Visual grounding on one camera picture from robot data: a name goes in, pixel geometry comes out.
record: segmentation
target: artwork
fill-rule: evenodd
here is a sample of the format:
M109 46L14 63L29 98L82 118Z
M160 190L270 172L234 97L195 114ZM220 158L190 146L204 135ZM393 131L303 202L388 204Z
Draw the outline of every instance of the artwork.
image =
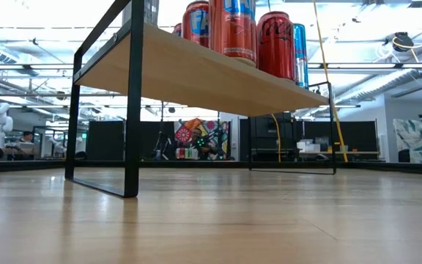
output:
M223 159L227 158L228 140L229 140L229 122L220 121L221 129L221 149L223 152ZM218 121L215 120L200 120L195 118L188 121L174 122L175 139L178 142L186 144L192 140L193 129L198 128L201 131L201 136L210 137L210 145L219 148L218 146ZM177 158L196 159L196 155L192 150L177 149ZM217 155L210 155L209 159L216 159Z
M393 120L398 150L410 150L410 162L422 164L422 118Z

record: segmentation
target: red can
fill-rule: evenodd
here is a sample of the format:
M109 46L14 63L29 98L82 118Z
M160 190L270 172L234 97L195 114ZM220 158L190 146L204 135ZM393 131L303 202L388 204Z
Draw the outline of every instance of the red can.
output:
M178 23L174 26L174 31L172 32L172 34L177 35L179 37L182 36L182 23Z
M212 50L256 67L255 0L210 0Z
M258 68L295 80L294 24L285 12L269 12L258 22Z
M195 1L189 4L183 15L183 37L209 48L209 13L210 6L207 1Z

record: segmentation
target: mural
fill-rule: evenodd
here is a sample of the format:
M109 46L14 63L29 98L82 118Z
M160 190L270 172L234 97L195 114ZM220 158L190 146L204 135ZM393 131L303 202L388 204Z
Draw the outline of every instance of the mural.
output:
M179 143L176 151L178 159L199 159L199 151L193 147L193 130L198 128L201 131L201 137L209 139L209 146L215 148L221 153L222 159L227 159L227 146L229 140L229 122L221 121L218 127L218 121L200 120L195 118L188 121L174 122L175 139ZM221 145L218 146L218 135L221 134ZM217 159L219 155L210 154L208 159Z
M410 150L410 162L422 163L422 118L393 120L398 150Z

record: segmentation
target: floor board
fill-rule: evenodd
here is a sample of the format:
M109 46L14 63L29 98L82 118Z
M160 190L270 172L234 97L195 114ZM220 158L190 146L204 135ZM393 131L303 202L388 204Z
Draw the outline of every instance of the floor board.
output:
M63 172L0 173L0 263L422 263L422 175L141 169L120 199Z

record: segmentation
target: blue can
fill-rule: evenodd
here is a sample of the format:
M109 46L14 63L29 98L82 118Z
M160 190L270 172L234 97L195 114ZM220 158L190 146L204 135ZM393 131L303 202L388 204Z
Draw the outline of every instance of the blue can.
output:
M296 51L296 84L308 89L306 28L299 23L294 24L294 46Z

